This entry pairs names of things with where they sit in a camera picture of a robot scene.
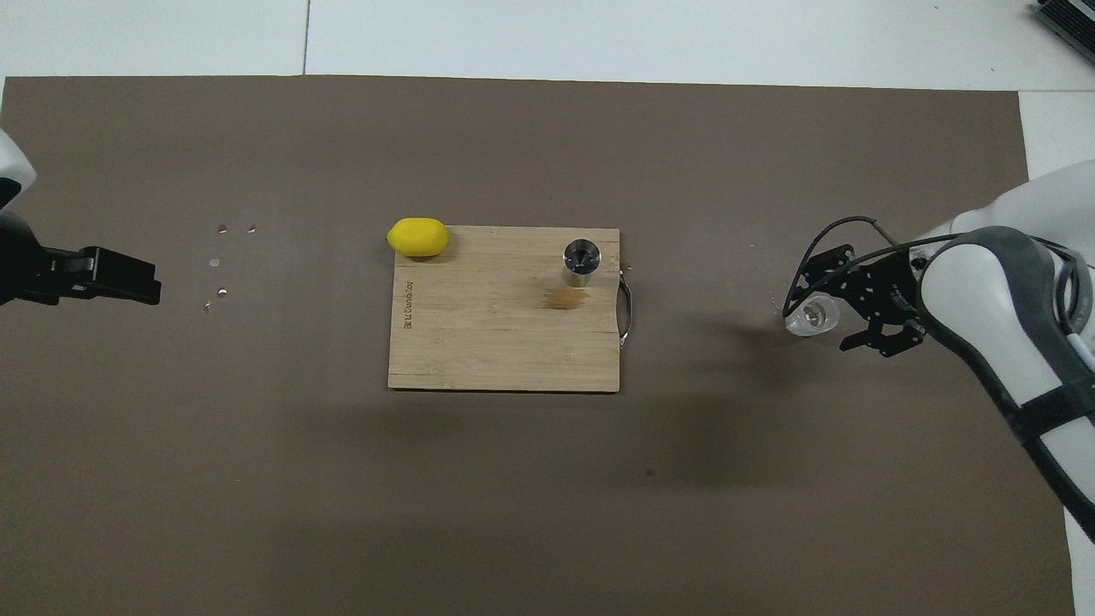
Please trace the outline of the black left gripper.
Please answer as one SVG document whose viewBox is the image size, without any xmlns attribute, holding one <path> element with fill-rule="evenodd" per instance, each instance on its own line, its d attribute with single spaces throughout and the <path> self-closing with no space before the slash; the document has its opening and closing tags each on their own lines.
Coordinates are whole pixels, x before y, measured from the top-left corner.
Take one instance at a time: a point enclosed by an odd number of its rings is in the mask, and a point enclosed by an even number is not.
<svg viewBox="0 0 1095 616">
<path fill-rule="evenodd" d="M 0 305 L 13 300 L 54 305 L 36 284 L 38 276 L 50 269 L 50 293 L 58 298 L 87 298 L 87 289 L 97 297 L 122 298 L 134 303 L 159 305 L 162 284 L 153 263 L 125 256 L 101 246 L 85 249 L 50 249 L 16 214 L 0 210 Z"/>
</svg>

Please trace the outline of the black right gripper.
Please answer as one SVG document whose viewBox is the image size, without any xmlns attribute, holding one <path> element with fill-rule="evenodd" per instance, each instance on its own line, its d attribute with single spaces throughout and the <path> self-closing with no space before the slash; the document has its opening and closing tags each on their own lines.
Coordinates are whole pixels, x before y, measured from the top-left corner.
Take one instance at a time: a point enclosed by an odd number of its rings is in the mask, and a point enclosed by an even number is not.
<svg viewBox="0 0 1095 616">
<path fill-rule="evenodd" d="M 856 252 L 849 243 L 807 254 L 799 272 L 799 295 L 832 293 L 839 289 L 849 272 L 849 263 L 855 257 Z M 855 276 L 858 281 L 855 309 L 866 321 L 867 329 L 845 336 L 840 342 L 841 352 L 867 347 L 890 358 L 923 342 L 926 332 L 917 328 L 920 326 L 918 281 L 909 257 L 884 257 L 860 264 Z M 904 327 L 885 333 L 887 326 Z"/>
</svg>

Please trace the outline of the small clear glass cup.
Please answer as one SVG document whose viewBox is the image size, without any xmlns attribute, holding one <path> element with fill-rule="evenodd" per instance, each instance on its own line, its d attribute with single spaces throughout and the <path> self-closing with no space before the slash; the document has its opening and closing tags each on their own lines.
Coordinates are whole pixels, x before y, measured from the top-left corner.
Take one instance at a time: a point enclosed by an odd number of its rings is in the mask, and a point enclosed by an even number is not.
<svg viewBox="0 0 1095 616">
<path fill-rule="evenodd" d="M 814 338 L 833 332 L 841 319 L 835 299 L 826 293 L 812 293 L 784 318 L 786 330 L 799 338 Z"/>
</svg>

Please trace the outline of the steel double jigger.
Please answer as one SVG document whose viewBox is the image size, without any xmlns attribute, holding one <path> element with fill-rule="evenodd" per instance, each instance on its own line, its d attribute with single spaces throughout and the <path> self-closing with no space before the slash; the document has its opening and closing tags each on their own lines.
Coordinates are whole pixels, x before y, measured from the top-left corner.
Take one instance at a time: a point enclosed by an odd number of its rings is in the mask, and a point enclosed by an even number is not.
<svg viewBox="0 0 1095 616">
<path fill-rule="evenodd" d="M 591 240 L 576 239 L 563 252 L 563 282 L 574 288 L 588 286 L 600 268 L 601 251 Z"/>
</svg>

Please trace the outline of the yellow lemon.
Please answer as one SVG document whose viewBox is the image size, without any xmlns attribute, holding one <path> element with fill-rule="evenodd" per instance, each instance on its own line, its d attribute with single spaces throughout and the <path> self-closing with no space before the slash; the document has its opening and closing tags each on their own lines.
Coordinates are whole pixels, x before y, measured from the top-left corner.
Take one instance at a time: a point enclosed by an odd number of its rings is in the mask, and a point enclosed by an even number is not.
<svg viewBox="0 0 1095 616">
<path fill-rule="evenodd" d="M 387 232 L 387 243 L 406 258 L 433 258 L 449 246 L 448 226 L 431 217 L 404 217 Z"/>
</svg>

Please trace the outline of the grey ribbed device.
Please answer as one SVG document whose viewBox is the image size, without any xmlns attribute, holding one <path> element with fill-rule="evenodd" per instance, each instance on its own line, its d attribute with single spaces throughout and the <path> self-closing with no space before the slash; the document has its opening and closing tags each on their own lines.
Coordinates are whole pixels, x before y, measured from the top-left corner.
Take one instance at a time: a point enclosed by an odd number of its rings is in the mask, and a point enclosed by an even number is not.
<svg viewBox="0 0 1095 616">
<path fill-rule="evenodd" d="M 1035 0 L 1033 12 L 1060 38 L 1095 48 L 1095 0 Z"/>
</svg>

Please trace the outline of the bamboo cutting board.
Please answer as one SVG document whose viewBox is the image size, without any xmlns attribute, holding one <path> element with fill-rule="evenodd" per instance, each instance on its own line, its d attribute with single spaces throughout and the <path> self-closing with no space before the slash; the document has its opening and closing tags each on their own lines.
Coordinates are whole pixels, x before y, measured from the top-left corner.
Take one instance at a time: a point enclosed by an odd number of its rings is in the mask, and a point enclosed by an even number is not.
<svg viewBox="0 0 1095 616">
<path fill-rule="evenodd" d="M 394 258 L 391 390 L 619 391 L 615 228 L 449 228 L 433 258 Z M 588 286 L 563 282 L 576 239 L 601 251 Z"/>
</svg>

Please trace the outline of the brown table mat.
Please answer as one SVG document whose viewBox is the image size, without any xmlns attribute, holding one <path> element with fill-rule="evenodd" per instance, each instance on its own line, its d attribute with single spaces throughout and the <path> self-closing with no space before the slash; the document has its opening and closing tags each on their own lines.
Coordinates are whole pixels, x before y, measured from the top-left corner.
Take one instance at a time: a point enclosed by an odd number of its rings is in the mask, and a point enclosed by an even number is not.
<svg viewBox="0 0 1095 616">
<path fill-rule="evenodd" d="M 0 309 L 0 616 L 1073 616 L 961 360 L 777 313 L 834 219 L 1027 181 L 1013 92 L 10 78 L 0 125 L 44 245 L 163 287 Z M 619 393 L 388 390 L 404 216 L 621 230 Z"/>
</svg>

